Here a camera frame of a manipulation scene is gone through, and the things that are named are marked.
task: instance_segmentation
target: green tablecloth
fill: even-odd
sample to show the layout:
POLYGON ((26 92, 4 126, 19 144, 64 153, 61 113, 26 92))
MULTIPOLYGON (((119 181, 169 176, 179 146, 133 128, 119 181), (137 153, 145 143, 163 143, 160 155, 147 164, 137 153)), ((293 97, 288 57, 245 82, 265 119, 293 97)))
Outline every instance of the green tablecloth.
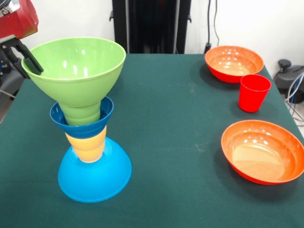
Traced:
POLYGON ((274 84, 254 114, 238 108, 238 87, 213 77, 203 55, 128 55, 108 94, 107 136, 130 156, 132 177, 116 197, 83 204, 57 183, 70 144, 49 117, 55 101, 26 80, 0 126, 0 227, 304 227, 303 177, 256 185, 222 154, 223 131, 243 119, 274 122, 303 142, 274 84))

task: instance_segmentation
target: cup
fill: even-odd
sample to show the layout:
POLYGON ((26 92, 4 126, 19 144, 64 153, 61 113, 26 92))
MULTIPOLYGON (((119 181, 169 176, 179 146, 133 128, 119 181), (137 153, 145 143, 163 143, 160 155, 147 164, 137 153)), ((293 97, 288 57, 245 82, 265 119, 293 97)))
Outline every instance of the cup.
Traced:
POLYGON ((246 75, 241 78, 238 106, 245 112, 258 111, 271 88, 271 82, 261 75, 246 75))

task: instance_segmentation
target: bowl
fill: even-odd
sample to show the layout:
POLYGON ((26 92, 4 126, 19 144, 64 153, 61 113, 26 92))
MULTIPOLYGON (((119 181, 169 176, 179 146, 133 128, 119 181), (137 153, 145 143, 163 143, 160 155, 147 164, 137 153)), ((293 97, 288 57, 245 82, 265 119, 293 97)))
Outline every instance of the bowl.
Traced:
POLYGON ((211 73, 227 83, 240 83, 242 76, 257 74, 264 67, 257 53, 237 46, 210 49, 205 55, 205 61, 211 73))
POLYGON ((274 123, 244 120, 229 126, 221 139, 232 168, 263 185, 295 180, 304 172, 304 147, 289 131, 274 123))

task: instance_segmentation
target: cup rim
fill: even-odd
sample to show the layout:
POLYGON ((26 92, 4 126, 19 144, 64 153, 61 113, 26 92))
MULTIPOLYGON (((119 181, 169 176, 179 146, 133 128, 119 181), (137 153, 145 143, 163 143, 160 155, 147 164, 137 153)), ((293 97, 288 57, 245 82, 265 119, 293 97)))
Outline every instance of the cup rim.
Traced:
POLYGON ((49 111, 49 115, 50 115, 50 117, 51 117, 51 119, 52 119, 53 122, 55 122, 56 124, 59 124, 60 126, 63 126, 64 128, 75 129, 75 128, 90 127, 90 126, 92 126, 92 125, 99 124, 100 122, 104 121, 105 118, 107 118, 108 116, 110 116, 110 115, 112 114, 112 112, 113 112, 113 110, 114 110, 114 103, 113 103, 113 101, 112 101, 111 98, 109 98, 108 96, 105 96, 102 100, 104 100, 104 99, 108 100, 108 101, 112 104, 112 108, 111 108, 110 112, 109 112, 105 117, 99 119, 98 121, 96 121, 96 122, 94 122, 94 123, 89 123, 89 124, 84 124, 84 125, 68 125, 68 124, 63 124, 63 123, 60 123, 60 122, 56 121, 56 120, 53 118, 53 116, 52 116, 52 110, 53 110, 53 108, 54 108, 56 105, 59 106, 59 103, 58 103, 58 102, 56 102, 55 104, 53 104, 53 106, 51 107, 51 109, 50 109, 50 111, 49 111))
POLYGON ((262 76, 262 75, 258 75, 258 74, 245 75, 245 76, 243 76, 243 77, 241 78, 240 83, 241 83, 241 85, 242 85, 243 87, 245 87, 246 89, 249 89, 249 90, 255 91, 255 92, 265 92, 265 91, 268 91, 268 90, 270 90, 270 88, 271 88, 271 86, 272 86, 271 81, 270 81, 267 77, 262 76), (244 83, 243 83, 244 77, 252 77, 252 76, 255 76, 255 77, 257 76, 257 77, 261 77, 261 78, 265 79, 265 80, 269 83, 269 87, 268 87, 267 89, 263 89, 263 90, 256 90, 256 89, 252 89, 252 88, 249 88, 248 86, 244 85, 244 83))

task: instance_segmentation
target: black cable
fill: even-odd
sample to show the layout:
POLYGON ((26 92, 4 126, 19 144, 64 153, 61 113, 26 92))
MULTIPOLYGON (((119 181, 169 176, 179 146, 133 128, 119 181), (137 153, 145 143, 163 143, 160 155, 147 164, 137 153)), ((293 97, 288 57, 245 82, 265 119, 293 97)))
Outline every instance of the black cable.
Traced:
POLYGON ((215 28, 215 19, 216 19, 216 17, 217 17, 217 12, 218 12, 218 0, 215 0, 215 14, 214 14, 213 25, 214 25, 215 35, 216 35, 217 38, 218 38, 218 45, 219 45, 219 36, 218 36, 217 30, 216 30, 216 28, 215 28))
POLYGON ((210 43, 210 21, 209 21, 210 4, 211 4, 211 0, 209 0, 209 5, 208 5, 208 43, 210 43))

